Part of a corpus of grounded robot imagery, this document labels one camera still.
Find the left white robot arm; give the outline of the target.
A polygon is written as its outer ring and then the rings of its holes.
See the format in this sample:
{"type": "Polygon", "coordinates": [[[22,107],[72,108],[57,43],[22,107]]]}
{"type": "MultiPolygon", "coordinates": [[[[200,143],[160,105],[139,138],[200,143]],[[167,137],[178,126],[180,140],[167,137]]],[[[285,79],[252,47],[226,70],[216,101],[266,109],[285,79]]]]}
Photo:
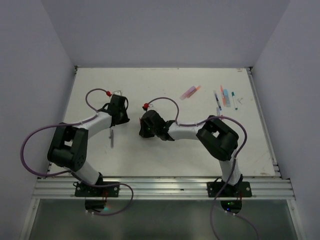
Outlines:
{"type": "Polygon", "coordinates": [[[60,124],[54,132],[47,159],[49,162],[71,171],[77,179],[85,182],[86,190],[92,196],[103,193],[103,177],[87,162],[88,141],[98,133],[130,121],[127,109],[129,101],[125,96],[112,95],[92,117],[79,125],[60,124]]]}

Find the grey marker pen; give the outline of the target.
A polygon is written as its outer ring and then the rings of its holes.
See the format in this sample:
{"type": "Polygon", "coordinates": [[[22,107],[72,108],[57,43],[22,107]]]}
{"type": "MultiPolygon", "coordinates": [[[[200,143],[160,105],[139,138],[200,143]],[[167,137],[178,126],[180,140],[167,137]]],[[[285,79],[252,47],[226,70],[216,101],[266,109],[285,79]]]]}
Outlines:
{"type": "Polygon", "coordinates": [[[109,129],[109,139],[112,139],[113,136],[114,136],[113,129],[110,128],[110,129],[109,129]]]}

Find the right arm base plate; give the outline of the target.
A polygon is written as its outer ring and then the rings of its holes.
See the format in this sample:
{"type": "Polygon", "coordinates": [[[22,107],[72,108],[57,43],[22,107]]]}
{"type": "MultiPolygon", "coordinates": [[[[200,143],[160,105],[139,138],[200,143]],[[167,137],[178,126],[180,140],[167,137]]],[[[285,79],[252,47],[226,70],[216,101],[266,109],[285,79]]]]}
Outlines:
{"type": "MultiPolygon", "coordinates": [[[[206,190],[209,198],[214,198],[223,187],[222,181],[210,181],[206,183],[206,190]]],[[[251,198],[253,196],[250,183],[243,181],[235,186],[227,185],[219,194],[219,198],[251,198]]]]}

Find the purple highlighter pen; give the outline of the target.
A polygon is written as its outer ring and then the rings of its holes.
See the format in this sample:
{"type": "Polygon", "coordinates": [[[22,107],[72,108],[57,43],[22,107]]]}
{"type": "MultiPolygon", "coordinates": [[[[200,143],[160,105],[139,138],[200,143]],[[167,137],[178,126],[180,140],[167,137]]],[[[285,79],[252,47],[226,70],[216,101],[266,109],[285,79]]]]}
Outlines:
{"type": "Polygon", "coordinates": [[[114,148],[114,130],[113,130],[113,138],[110,139],[110,148],[111,148],[111,149],[114,148]]]}

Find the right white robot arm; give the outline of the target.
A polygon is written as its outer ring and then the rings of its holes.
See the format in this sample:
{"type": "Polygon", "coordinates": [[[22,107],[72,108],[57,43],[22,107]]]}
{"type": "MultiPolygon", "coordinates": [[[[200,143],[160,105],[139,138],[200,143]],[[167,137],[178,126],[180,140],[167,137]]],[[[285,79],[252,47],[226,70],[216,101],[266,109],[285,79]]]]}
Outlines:
{"type": "Polygon", "coordinates": [[[165,121],[155,110],[148,110],[140,118],[139,135],[144,139],[156,136],[163,141],[200,141],[209,154],[219,161],[223,192],[232,197],[241,190],[243,175],[237,156],[246,144],[248,134],[243,130],[244,140],[238,145],[239,135],[222,121],[223,118],[210,115],[200,123],[178,124],[175,120],[165,121]]]}

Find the blue pen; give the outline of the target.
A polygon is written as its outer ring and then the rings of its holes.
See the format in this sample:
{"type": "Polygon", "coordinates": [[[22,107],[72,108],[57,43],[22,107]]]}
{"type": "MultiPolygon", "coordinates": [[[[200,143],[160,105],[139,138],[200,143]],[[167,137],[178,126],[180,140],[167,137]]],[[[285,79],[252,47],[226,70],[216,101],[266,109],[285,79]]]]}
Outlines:
{"type": "Polygon", "coordinates": [[[213,94],[214,94],[215,100],[217,102],[217,106],[218,106],[219,110],[221,111],[222,107],[221,107],[221,104],[220,104],[220,101],[219,101],[219,98],[218,98],[218,94],[217,94],[217,92],[215,90],[213,91],[213,94]]]}

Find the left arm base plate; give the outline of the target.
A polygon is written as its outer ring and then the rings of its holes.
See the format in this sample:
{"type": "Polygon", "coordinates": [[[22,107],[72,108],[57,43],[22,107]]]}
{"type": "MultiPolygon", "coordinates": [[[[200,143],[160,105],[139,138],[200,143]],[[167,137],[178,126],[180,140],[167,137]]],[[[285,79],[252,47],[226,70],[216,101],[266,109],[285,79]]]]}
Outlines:
{"type": "MultiPolygon", "coordinates": [[[[116,182],[106,182],[106,185],[113,185],[116,182]]],[[[83,198],[117,198],[119,196],[120,186],[109,186],[109,187],[93,187],[88,186],[81,182],[74,182],[73,186],[75,187],[75,197],[83,198]]]]}

